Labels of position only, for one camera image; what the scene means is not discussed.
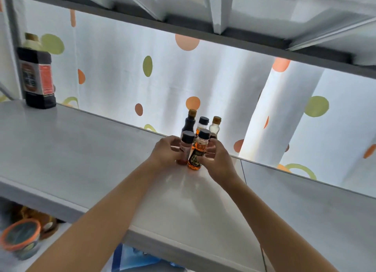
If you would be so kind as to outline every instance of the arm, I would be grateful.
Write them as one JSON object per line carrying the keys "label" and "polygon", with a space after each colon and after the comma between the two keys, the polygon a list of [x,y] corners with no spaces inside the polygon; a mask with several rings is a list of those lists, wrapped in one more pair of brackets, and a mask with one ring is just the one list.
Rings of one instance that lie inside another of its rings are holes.
{"label": "arm", "polygon": [[171,147],[179,142],[174,136],[158,141],[150,157],[74,223],[27,272],[101,271],[153,180],[182,157]]}
{"label": "arm", "polygon": [[338,272],[329,261],[269,208],[237,175],[223,144],[211,140],[201,163],[232,198],[277,272]]}

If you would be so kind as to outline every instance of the large dark bottle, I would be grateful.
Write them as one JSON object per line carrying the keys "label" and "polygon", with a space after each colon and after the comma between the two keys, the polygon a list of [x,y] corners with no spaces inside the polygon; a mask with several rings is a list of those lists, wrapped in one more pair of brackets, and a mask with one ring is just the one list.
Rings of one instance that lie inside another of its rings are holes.
{"label": "large dark bottle", "polygon": [[193,127],[194,127],[194,124],[196,123],[196,120],[195,120],[196,114],[197,114],[197,111],[195,109],[189,110],[188,117],[185,119],[185,125],[182,128],[182,133],[183,133],[183,131],[194,132]]}
{"label": "large dark bottle", "polygon": [[33,108],[49,109],[56,106],[51,73],[51,54],[29,45],[38,46],[38,36],[25,34],[26,47],[18,47],[26,104]]}

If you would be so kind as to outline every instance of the forearm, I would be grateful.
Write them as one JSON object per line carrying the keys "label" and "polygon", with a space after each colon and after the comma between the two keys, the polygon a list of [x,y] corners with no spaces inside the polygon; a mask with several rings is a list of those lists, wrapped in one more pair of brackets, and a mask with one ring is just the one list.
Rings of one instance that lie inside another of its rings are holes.
{"label": "forearm", "polygon": [[223,186],[238,206],[276,272],[338,272],[239,178]]}
{"label": "forearm", "polygon": [[100,271],[128,230],[155,178],[144,162],[74,223],[27,272]]}

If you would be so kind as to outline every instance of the hand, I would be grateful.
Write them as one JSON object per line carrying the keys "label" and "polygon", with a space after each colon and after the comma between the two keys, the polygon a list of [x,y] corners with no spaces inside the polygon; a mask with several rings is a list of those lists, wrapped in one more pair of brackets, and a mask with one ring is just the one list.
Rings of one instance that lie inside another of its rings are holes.
{"label": "hand", "polygon": [[232,163],[231,157],[223,144],[215,138],[210,139],[205,156],[197,160],[205,166],[210,177],[223,189],[233,180],[240,180]]}
{"label": "hand", "polygon": [[182,159],[184,153],[180,151],[180,137],[171,135],[161,138],[154,146],[147,161],[157,170],[164,170],[175,164],[175,160]]}

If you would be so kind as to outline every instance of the person's right hand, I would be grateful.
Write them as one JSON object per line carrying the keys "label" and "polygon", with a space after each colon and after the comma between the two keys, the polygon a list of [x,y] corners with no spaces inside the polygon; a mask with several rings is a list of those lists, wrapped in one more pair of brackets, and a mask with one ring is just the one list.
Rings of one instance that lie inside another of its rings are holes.
{"label": "person's right hand", "polygon": [[233,180],[240,179],[231,156],[220,141],[215,138],[210,139],[206,152],[205,156],[198,156],[197,160],[205,166],[210,177],[222,188]]}

